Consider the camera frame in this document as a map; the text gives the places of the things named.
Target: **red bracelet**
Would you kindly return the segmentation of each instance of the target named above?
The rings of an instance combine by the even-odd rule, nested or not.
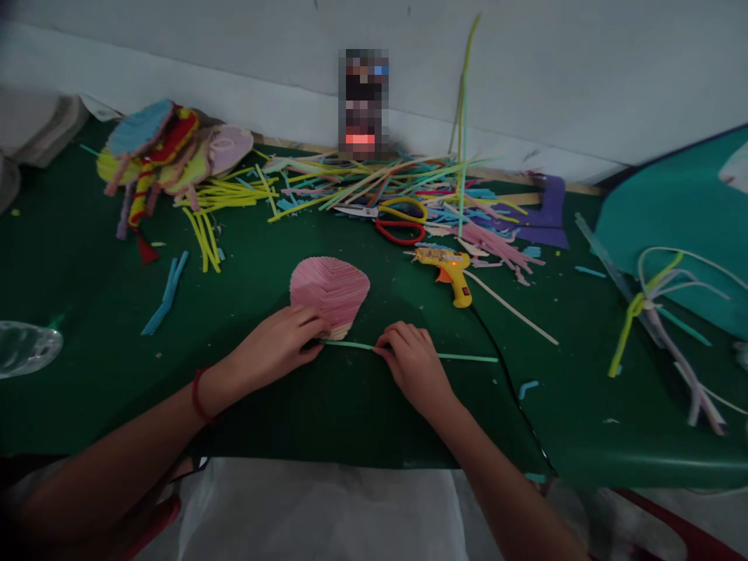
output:
[[[197,395],[197,383],[200,381],[200,377],[203,375],[203,372],[208,370],[210,367],[200,369],[195,373],[195,381],[192,382],[192,406],[195,408],[195,413],[197,413],[197,416],[200,417],[202,420],[205,421],[208,425],[215,425],[216,420],[213,417],[209,417],[208,414],[205,412],[205,409],[203,409],[203,406],[200,404],[200,398]]]

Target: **red scissors handle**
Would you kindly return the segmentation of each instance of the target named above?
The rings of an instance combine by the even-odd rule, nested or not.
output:
[[[398,245],[415,245],[419,242],[423,241],[423,238],[426,236],[426,230],[423,229],[423,226],[419,224],[418,222],[407,222],[407,221],[381,221],[377,219],[377,221],[374,223],[374,228],[382,234],[385,238],[390,240],[392,243],[396,243]],[[391,233],[387,231],[387,228],[413,228],[415,230],[418,230],[418,237],[413,239],[402,239],[402,238],[395,238]]]

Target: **black cable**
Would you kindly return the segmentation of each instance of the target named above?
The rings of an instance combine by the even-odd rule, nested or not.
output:
[[[540,438],[538,438],[538,434],[535,432],[535,429],[533,428],[532,423],[530,423],[530,419],[527,417],[527,414],[524,412],[524,409],[522,409],[522,406],[520,405],[520,400],[517,397],[517,392],[514,390],[512,377],[509,375],[509,367],[506,365],[506,360],[504,359],[504,354],[501,352],[501,348],[499,347],[499,344],[496,343],[496,339],[493,338],[493,335],[491,334],[491,330],[485,325],[483,318],[478,313],[478,310],[475,308],[475,306],[473,305],[470,306],[470,310],[472,310],[472,312],[475,314],[475,317],[478,318],[478,321],[483,326],[483,330],[485,331],[485,334],[489,336],[489,339],[491,340],[491,343],[493,344],[494,349],[496,349],[496,356],[499,357],[501,368],[504,371],[504,379],[506,380],[506,384],[509,387],[509,393],[512,396],[514,405],[517,407],[517,410],[520,412],[520,415],[522,415],[522,419],[524,419],[524,422],[527,425],[527,428],[530,430],[530,434],[532,434],[532,439],[535,441],[535,445],[538,447],[538,450],[540,450],[540,454],[545,459],[545,462],[548,464],[548,467],[551,468],[551,473],[553,473],[553,476],[558,477],[559,472],[556,471],[555,467],[553,467],[553,464],[551,463],[551,458],[545,452],[545,449],[543,448],[543,445],[540,442]]]

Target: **green tablecloth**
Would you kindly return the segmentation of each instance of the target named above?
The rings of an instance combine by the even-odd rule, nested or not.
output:
[[[78,142],[98,149],[110,127],[91,122]],[[295,153],[267,147],[274,153]],[[256,157],[247,161],[252,163]],[[163,259],[139,261],[133,239],[115,239],[122,196],[102,194],[94,157],[73,144],[46,171],[25,170],[14,207],[0,217],[0,318],[48,324],[64,314],[61,354],[47,368],[0,380],[0,451],[75,453],[187,383],[197,368],[228,353],[262,318],[288,303],[288,282],[305,257],[328,255],[363,270],[372,288],[347,339],[372,344],[402,319],[424,326],[441,352],[494,355],[468,310],[452,306],[451,289],[433,268],[411,263],[370,224],[307,210],[268,224],[264,203],[216,213],[223,272],[202,273],[197,241],[180,210],[160,202],[144,223]],[[498,192],[518,185],[495,183]],[[601,200],[569,194],[565,224],[571,252],[543,248],[528,287],[503,269],[474,272],[561,343],[555,347],[471,284],[475,307],[498,341],[514,389],[540,387],[522,402],[561,477],[573,485],[727,487],[748,483],[744,418],[719,438],[686,425],[688,393],[667,354],[635,326],[615,380],[605,372],[625,305],[610,280],[576,272],[601,269],[573,225],[577,210],[593,224]],[[190,258],[175,304],[152,337],[142,328],[161,302],[171,258]],[[748,376],[732,361],[730,340],[688,312],[673,312],[714,343],[706,348],[672,334],[701,380],[748,407]],[[550,474],[499,364],[447,361],[457,396],[525,472]],[[605,422],[615,419],[616,422]],[[244,457],[338,461],[382,468],[455,466],[448,450],[415,413],[374,354],[327,348],[227,411],[204,430],[196,452]]]

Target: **teal foam sheet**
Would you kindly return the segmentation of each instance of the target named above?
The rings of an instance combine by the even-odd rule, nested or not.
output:
[[[664,245],[697,253],[748,282],[746,143],[748,127],[653,164],[611,193],[595,234],[618,268],[636,275],[641,252],[653,245]],[[670,252],[647,255],[647,279],[670,263],[673,256]],[[732,300],[726,301],[704,288],[684,288],[669,297],[732,335],[748,340],[748,292],[723,273],[691,257],[686,256],[679,267],[719,288]]]

